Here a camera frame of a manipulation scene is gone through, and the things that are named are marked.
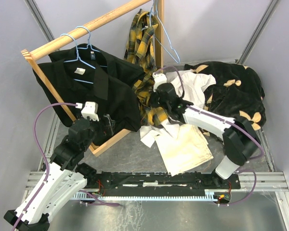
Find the wooden post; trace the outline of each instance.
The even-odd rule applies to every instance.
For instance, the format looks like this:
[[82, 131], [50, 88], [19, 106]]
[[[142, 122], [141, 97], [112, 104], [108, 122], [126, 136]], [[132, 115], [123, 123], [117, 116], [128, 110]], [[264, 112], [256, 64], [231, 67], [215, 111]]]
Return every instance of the wooden post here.
[[[98, 17], [85, 25], [88, 30], [93, 31], [113, 20], [116, 18], [126, 14], [127, 12], [130, 12], [137, 7], [140, 7], [141, 5], [149, 2], [151, 0], [131, 0], [130, 2], [102, 15], [101, 17]], [[83, 28], [76, 28], [72, 31], [70, 31], [68, 34], [70, 34], [74, 39], [78, 39], [84, 35], [86, 35], [88, 32]], [[59, 93], [56, 91], [56, 89], [53, 87], [51, 82], [47, 79], [43, 71], [40, 69], [40, 67], [37, 65], [36, 60], [62, 48], [63, 46], [71, 43], [73, 40], [68, 36], [61, 36], [59, 38], [56, 38], [55, 40], [46, 43], [45, 45], [33, 50], [32, 52], [28, 52], [27, 50], [21, 51], [24, 58], [28, 61], [28, 63], [32, 66], [33, 70], [37, 73], [39, 78], [43, 81], [47, 89], [52, 93], [52, 95], [55, 97], [55, 99], [59, 103], [64, 103], [63, 99], [59, 95]], [[75, 120], [76, 118], [72, 114], [71, 110], [66, 105], [62, 105], [62, 108], [67, 113], [67, 115], [71, 118], [71, 120]], [[102, 152], [107, 150], [109, 147], [111, 147], [113, 144], [115, 144], [117, 141], [119, 141], [121, 138], [126, 136], [130, 131], [123, 129], [119, 133], [117, 133], [115, 136], [110, 138], [107, 142], [102, 144], [101, 146], [96, 146], [93, 143], [90, 145], [89, 149], [90, 151], [96, 155], [99, 156]]]
[[[157, 0], [158, 1], [158, 17], [160, 18], [161, 22], [164, 23], [164, 0]], [[155, 37], [160, 41], [161, 44], [164, 44], [164, 31], [163, 27], [158, 21], [158, 27], [155, 31]], [[160, 68], [164, 66], [164, 56], [163, 56], [163, 48], [159, 44], [159, 42], [155, 41], [155, 65]]]

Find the empty hanger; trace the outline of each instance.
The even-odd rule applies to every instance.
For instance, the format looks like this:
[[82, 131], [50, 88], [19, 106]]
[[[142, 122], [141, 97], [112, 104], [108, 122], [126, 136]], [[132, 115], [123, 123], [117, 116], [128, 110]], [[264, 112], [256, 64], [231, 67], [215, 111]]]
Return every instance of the empty hanger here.
[[83, 28], [83, 29], [85, 29], [85, 30], [88, 32], [88, 34], [89, 34], [87, 47], [78, 47], [78, 49], [86, 50], [86, 49], [88, 49], [88, 48], [90, 47], [92, 51], [100, 52], [99, 50], [94, 49], [94, 48], [92, 47], [92, 44], [90, 43], [91, 31], [89, 31], [88, 28], [86, 28], [86, 27], [84, 27], [84, 26], [77, 26], [76, 28]]
[[[73, 41], [74, 41], [75, 44], [76, 44], [76, 55], [77, 55], [77, 59], [74, 59], [74, 60], [66, 60], [66, 61], [64, 61], [64, 63], [70, 63], [70, 62], [75, 62], [75, 61], [81, 61], [83, 64], [86, 64], [87, 66], [89, 66], [89, 67], [95, 69], [94, 66], [92, 66], [92, 65], [90, 65], [90, 64], [88, 64], [88, 63], [86, 63], [85, 61], [83, 61], [83, 60], [80, 58], [80, 56], [79, 56], [79, 52], [78, 52], [78, 45], [77, 45], [76, 40], [73, 38], [73, 36], [71, 36], [71, 35], [69, 35], [69, 34], [62, 34], [62, 35], [69, 36], [71, 39], [73, 39]], [[74, 80], [79, 81], [79, 82], [85, 82], [85, 83], [91, 83], [91, 84], [93, 84], [92, 82], [88, 82], [88, 81], [84, 81], [84, 80], [80, 80], [80, 79], [74, 79]]]

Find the yellow plaid shirt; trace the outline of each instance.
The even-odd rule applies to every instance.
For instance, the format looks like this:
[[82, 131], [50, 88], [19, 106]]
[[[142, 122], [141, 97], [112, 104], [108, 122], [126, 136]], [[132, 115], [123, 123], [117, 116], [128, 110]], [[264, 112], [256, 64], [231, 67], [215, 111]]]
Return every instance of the yellow plaid shirt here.
[[146, 73], [144, 79], [138, 80], [133, 86], [133, 90], [140, 101], [142, 125], [158, 126], [168, 118], [163, 108], [150, 108], [148, 106], [154, 85], [152, 74], [157, 70], [153, 47], [153, 35], [157, 27], [156, 18], [151, 17], [150, 26], [149, 12], [140, 9], [131, 23], [129, 40], [124, 55], [125, 60], [141, 66]]

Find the cream folded cloth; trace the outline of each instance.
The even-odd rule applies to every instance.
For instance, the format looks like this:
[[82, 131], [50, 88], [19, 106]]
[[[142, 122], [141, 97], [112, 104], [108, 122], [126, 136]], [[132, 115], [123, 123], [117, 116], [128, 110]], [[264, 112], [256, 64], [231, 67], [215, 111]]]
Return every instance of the cream folded cloth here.
[[180, 126], [177, 139], [165, 129], [151, 127], [150, 130], [148, 127], [142, 127], [141, 141], [149, 144], [149, 147], [156, 141], [166, 169], [172, 176], [213, 159], [206, 138], [198, 127], [190, 124]]

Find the white panel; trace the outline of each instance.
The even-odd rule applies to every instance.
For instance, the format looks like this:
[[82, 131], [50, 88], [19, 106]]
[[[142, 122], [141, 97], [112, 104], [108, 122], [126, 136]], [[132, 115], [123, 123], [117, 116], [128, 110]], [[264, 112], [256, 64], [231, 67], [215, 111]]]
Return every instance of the white panel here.
[[289, 186], [289, 0], [280, 1], [245, 62], [258, 72], [265, 92], [264, 131]]
[[[0, 0], [0, 230], [11, 229], [3, 216], [21, 203], [29, 173], [40, 160], [32, 125], [48, 100], [20, 51], [45, 42], [23, 0]], [[39, 121], [42, 145], [53, 114], [49, 110]]]
[[[129, 0], [36, 0], [55, 37]], [[270, 0], [165, 0], [165, 27], [182, 63], [238, 59]], [[152, 1], [141, 8], [150, 11]], [[124, 56], [136, 9], [92, 32], [92, 43]], [[174, 60], [165, 53], [165, 63]]]

